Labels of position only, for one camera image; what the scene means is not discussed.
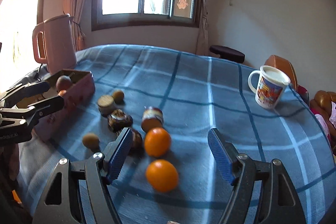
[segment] brown leather chair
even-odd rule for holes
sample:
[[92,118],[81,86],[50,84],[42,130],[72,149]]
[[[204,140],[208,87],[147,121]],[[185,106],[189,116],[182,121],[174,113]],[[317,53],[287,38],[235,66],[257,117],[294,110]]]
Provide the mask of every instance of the brown leather chair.
[[336,154],[336,129],[329,121],[332,108],[331,102],[336,103],[336,93],[319,90],[316,92],[314,99],[310,100],[310,107],[311,109],[315,109],[319,114],[321,114],[325,120],[331,137],[331,147],[334,147],[333,152]]
[[272,66],[286,73],[291,80],[293,88],[297,91],[298,83],[296,79],[295,70],[293,68],[293,65],[287,59],[277,55],[271,55],[266,60],[265,65]]

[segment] blue gripper pad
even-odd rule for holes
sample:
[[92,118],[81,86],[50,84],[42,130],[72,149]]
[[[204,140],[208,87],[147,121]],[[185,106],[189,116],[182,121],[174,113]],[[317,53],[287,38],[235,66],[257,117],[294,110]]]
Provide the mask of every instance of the blue gripper pad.
[[215,158],[217,168],[224,180],[229,182],[231,185],[234,184],[236,177],[232,173],[232,158],[229,157],[228,153],[224,149],[224,145],[218,136],[219,131],[215,128],[211,129],[208,133],[208,145]]
[[129,130],[125,135],[125,138],[119,143],[118,148],[109,162],[109,173],[106,177],[110,182],[118,178],[121,168],[123,167],[125,159],[131,148],[132,142],[132,131]]

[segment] metal screw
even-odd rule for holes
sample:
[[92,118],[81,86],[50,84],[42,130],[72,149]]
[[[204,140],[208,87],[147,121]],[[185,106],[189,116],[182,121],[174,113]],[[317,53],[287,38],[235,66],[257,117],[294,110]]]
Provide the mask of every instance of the metal screw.
[[68,162],[68,159],[66,159],[66,158],[61,158],[59,160],[59,164],[61,164],[61,165],[66,164],[67,162]]
[[93,154],[93,158],[96,159],[96,160],[98,160],[102,157],[103,157],[103,153],[101,153],[101,152],[97,152],[97,153]]
[[241,160],[247,160],[248,155],[246,155],[244,153],[240,153],[240,154],[238,154],[238,158],[240,158]]
[[275,164],[275,165],[281,165],[282,162],[281,162],[281,160],[274,159],[274,160],[273,160],[273,164]]

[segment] orange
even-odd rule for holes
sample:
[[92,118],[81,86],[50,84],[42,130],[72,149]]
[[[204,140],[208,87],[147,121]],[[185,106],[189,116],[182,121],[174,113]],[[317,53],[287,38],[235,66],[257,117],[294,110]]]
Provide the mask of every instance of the orange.
[[148,165],[146,178],[155,190],[162,193],[173,190],[179,183],[176,168],[166,160],[155,160]]
[[171,138],[163,128],[149,130],[145,137],[145,150],[149,156],[160,157],[170,148]]
[[61,91],[58,93],[58,95],[61,96],[61,97],[63,97],[63,96],[65,95],[65,93],[67,93],[66,90],[61,90]]

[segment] brown patterned object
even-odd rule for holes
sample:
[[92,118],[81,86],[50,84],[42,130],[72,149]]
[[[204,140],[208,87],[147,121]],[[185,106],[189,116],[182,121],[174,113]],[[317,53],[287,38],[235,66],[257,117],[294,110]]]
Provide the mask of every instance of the brown patterned object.
[[117,132],[122,130],[124,127],[131,127],[133,124],[133,118],[121,109],[116,109],[108,115],[108,122],[111,130]]
[[133,136],[133,142],[132,142],[132,146],[131,146],[131,150],[138,150],[140,148],[142,148],[142,136],[139,133],[139,131],[130,128],[130,130],[132,131],[132,136]]

